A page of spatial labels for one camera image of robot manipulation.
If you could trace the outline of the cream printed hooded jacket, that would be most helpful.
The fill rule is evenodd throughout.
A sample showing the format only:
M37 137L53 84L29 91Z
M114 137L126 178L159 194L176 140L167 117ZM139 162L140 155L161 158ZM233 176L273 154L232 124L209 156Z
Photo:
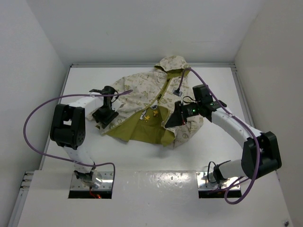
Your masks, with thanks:
M171 148L188 142L203 126L202 116L188 118L182 126L165 128L175 102L182 101L185 96L194 96L188 85L186 68L189 64L183 57L170 56L163 58L151 71L115 81L111 86L118 93L127 90L131 93L118 98L119 115L105 129L96 124L101 135L125 142L137 140ZM173 94L173 90L178 88L183 93L181 97Z

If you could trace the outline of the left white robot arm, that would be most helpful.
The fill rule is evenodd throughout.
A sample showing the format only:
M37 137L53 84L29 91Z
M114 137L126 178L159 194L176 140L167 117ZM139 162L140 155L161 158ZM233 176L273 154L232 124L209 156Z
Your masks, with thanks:
M95 171L95 162L91 158L86 138L86 120L106 128L117 116L112 107L113 95L118 92L111 86L102 90L90 90L88 97L83 97L67 105L55 107L50 130L50 139L62 147L74 163L75 175L89 188L98 188L102 178Z

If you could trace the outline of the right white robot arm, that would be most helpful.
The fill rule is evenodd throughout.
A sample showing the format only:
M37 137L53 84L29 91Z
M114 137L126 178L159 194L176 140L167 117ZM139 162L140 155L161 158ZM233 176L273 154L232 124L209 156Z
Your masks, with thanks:
M204 85L193 87L194 100L186 104L175 102L175 109L165 127L177 127L187 123L188 118L200 115L216 124L235 139L242 148L241 159L226 161L214 166L216 183L232 177L258 179L282 166L276 135L261 132L242 120L236 120L222 101L214 101Z

